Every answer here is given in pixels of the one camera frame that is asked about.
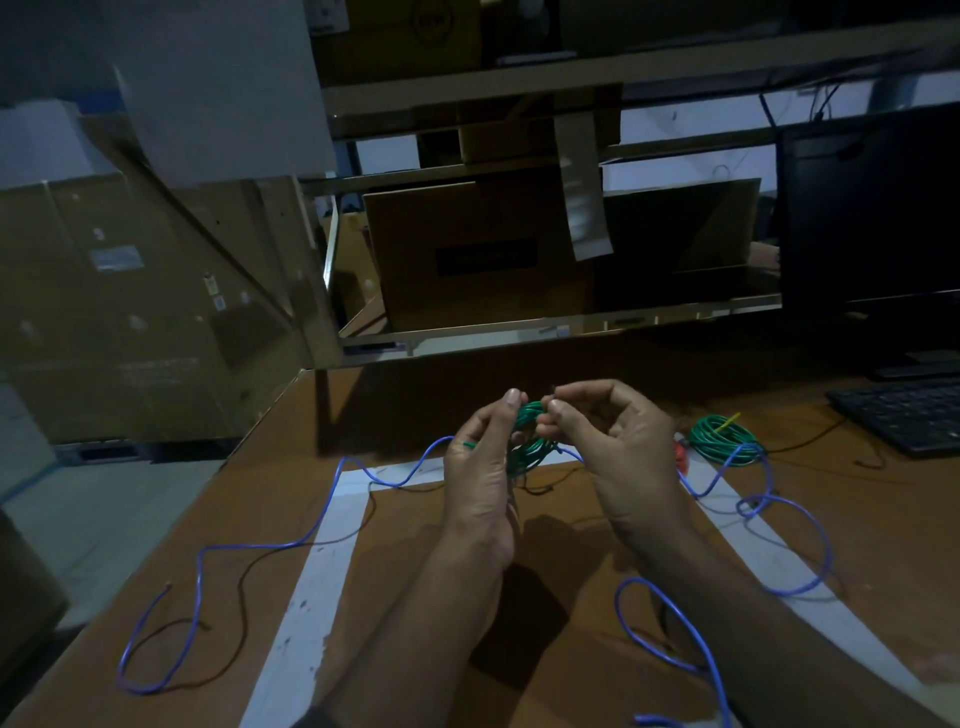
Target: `green wire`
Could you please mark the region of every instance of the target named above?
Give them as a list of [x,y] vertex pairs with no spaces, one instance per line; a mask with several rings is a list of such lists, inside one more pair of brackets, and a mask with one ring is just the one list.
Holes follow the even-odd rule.
[[[758,444],[754,433],[737,423],[730,423],[720,429],[730,418],[723,415],[707,415],[697,420],[690,429],[687,441],[690,445],[715,463],[725,463],[731,453],[744,443]],[[733,466],[744,466],[759,460],[759,453],[753,448],[744,448],[731,461]]]
[[[524,404],[516,413],[514,432],[535,423],[537,416],[542,413],[543,405],[539,401]],[[464,445],[468,448],[476,447],[473,443],[464,443]],[[509,477],[520,477],[529,473],[558,447],[559,445],[553,440],[546,440],[542,437],[530,440],[523,445],[517,445],[507,453],[507,475]]]

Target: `right hand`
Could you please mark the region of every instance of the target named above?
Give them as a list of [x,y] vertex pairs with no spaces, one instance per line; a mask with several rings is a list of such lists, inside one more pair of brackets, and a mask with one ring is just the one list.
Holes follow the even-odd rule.
[[647,553],[693,534],[677,479],[673,420],[614,379],[557,387],[543,398],[540,437],[580,451],[614,532]]

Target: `table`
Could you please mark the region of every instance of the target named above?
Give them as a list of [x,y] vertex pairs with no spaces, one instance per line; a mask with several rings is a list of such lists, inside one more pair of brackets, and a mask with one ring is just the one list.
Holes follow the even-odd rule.
[[[305,372],[8,725],[234,728],[271,649],[283,647],[275,644],[277,632],[288,610],[300,608],[291,596],[313,549],[215,554],[206,570],[204,629],[174,688],[151,697],[121,692],[114,683],[117,659],[142,610],[167,581],[173,590],[146,630],[159,634],[135,655],[131,676],[156,680],[173,664],[191,611],[198,548],[296,539],[319,513],[341,455],[374,465],[416,459],[509,386],[536,397],[570,380],[616,376],[682,425],[710,411],[742,411],[739,422],[769,449],[800,443],[838,419],[826,405],[825,389],[861,380],[813,357],[799,342],[786,320],[771,312]],[[813,511],[833,542],[830,586],[918,683],[960,683],[960,573],[951,557],[960,540],[958,462],[908,461],[850,424],[775,456],[779,491]],[[761,478],[751,467],[727,479],[746,495],[761,490]],[[480,667],[468,671],[453,724],[622,725],[630,712],[652,709],[681,719],[708,717],[714,702],[707,688],[649,660],[612,629],[612,589],[629,562],[598,518],[582,470],[544,467],[528,485],[536,491],[561,479],[548,495],[519,494],[524,538],[519,570],[504,589],[513,602],[503,603],[537,604],[538,618],[501,609],[501,623],[491,631],[514,640],[516,654],[527,662],[514,659],[518,667],[504,672],[496,650],[478,650]],[[368,523],[356,536],[322,665],[318,654],[321,682],[416,568],[443,493],[389,492],[374,499],[375,512],[370,516],[368,508]],[[698,527],[736,561],[692,501],[691,509]],[[802,517],[772,508],[764,518],[795,551],[818,557],[816,535]],[[656,629],[642,595],[631,600],[630,619]]]

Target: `computer monitor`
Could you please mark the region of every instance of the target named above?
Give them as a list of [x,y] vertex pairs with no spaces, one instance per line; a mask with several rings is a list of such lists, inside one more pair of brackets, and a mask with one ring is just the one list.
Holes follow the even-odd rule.
[[960,104],[788,130],[777,152],[784,309],[960,295]]

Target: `white floor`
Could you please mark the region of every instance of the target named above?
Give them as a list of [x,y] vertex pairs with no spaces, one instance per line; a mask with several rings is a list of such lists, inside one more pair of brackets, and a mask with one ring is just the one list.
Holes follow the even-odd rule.
[[0,502],[16,493],[3,509],[70,597],[61,628],[90,621],[113,599],[221,464],[53,469],[54,462],[16,392],[0,381]]

